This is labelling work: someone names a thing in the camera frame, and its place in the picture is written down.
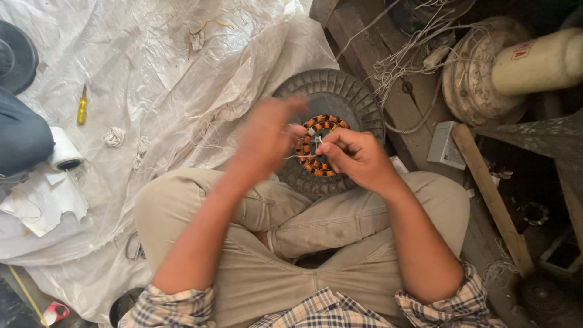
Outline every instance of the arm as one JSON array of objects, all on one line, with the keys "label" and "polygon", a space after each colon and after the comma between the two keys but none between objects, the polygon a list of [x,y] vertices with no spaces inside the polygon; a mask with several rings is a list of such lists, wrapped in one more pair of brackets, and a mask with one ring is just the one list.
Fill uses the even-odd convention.
[{"label": "arm", "polygon": [[462,264],[374,136],[338,129],[323,142],[316,153],[326,154],[334,171],[386,202],[405,290],[425,305],[456,295],[465,279]]},{"label": "arm", "polygon": [[293,138],[305,134],[299,125],[284,125],[305,108],[305,98],[290,97],[267,98],[253,109],[224,175],[156,271],[154,287],[168,295],[210,287],[233,211],[247,190],[281,167]]}]

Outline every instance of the black wheel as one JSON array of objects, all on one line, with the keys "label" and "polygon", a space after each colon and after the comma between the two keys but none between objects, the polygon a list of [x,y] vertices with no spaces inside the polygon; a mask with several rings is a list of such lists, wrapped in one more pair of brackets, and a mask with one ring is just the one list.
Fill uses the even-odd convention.
[{"label": "black wheel", "polygon": [[[377,141],[384,146],[385,126],[381,108],[370,90],[355,77],[335,69],[302,72],[285,80],[275,90],[273,96],[286,97],[294,93],[302,93],[308,98],[310,113],[295,115],[290,119],[290,123],[308,126],[306,125],[308,122],[320,117],[321,121],[318,122],[322,125],[311,136],[312,142],[330,132],[333,127],[333,124],[329,123],[330,120],[339,118],[340,121],[347,123],[351,130],[373,133]],[[314,148],[314,144],[310,144],[310,151],[313,152]],[[296,149],[290,151],[290,156],[298,154]],[[328,164],[325,156],[318,156],[317,160],[310,158],[309,164],[306,164],[305,158],[290,158],[278,171],[278,177],[302,193],[318,196],[340,194],[356,187],[356,183],[344,174],[316,175],[319,173],[318,168],[321,169],[321,166],[318,167],[320,163],[324,166]]]}]

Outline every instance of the plaid shirt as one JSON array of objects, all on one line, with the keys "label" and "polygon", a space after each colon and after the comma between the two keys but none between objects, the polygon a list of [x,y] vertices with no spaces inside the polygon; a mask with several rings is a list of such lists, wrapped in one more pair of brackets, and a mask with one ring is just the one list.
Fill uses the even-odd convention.
[{"label": "plaid shirt", "polygon": [[[416,327],[506,327],[494,319],[486,307],[486,289],[476,269],[464,263],[466,281],[451,299],[422,305],[403,291],[395,299]],[[209,322],[212,288],[166,295],[149,285],[135,307],[119,322],[118,328],[215,327]],[[394,328],[383,317],[361,306],[345,294],[334,295],[324,288],[291,309],[265,315],[250,328]]]}]

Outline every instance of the shirt sleeve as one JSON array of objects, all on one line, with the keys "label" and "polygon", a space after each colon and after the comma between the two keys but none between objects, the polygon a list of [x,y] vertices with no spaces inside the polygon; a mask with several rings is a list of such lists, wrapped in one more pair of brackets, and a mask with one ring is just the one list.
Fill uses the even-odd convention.
[{"label": "shirt sleeve", "polygon": [[135,306],[124,315],[118,328],[144,327],[209,327],[214,292],[189,290],[167,295],[148,285]]},{"label": "shirt sleeve", "polygon": [[395,294],[401,311],[415,327],[506,327],[488,310],[486,287],[476,268],[469,263],[463,263],[463,268],[466,281],[450,299],[422,305],[403,291]]}]

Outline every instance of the dark blue cloth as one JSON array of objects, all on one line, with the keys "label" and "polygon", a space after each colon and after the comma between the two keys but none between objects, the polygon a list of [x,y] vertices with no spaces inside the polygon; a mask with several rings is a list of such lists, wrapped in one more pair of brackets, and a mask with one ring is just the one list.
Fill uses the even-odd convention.
[{"label": "dark blue cloth", "polygon": [[47,122],[0,87],[0,175],[32,168],[51,155],[54,145]]}]

